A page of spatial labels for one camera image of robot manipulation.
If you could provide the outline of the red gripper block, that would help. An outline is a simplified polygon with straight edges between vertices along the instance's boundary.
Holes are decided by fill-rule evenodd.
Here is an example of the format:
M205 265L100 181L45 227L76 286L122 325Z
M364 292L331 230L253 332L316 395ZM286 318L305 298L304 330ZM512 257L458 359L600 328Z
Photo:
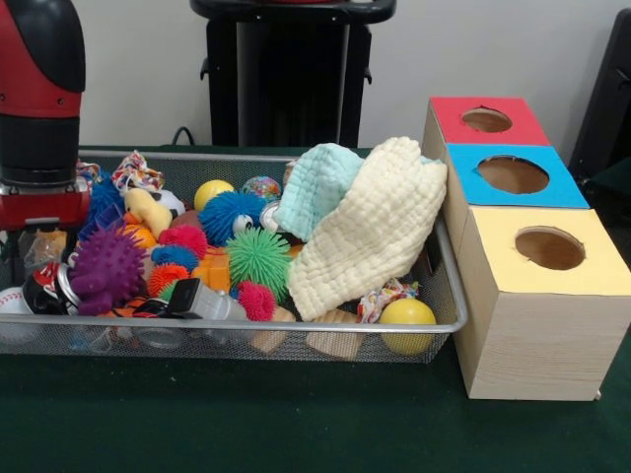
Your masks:
M1 196L1 229L56 227L69 229L66 238L66 256L76 248L78 234L88 216L91 195L84 192L53 192L43 194L12 194ZM9 267L11 284L21 287L25 282L25 266L21 255L20 239L23 231L9 232Z

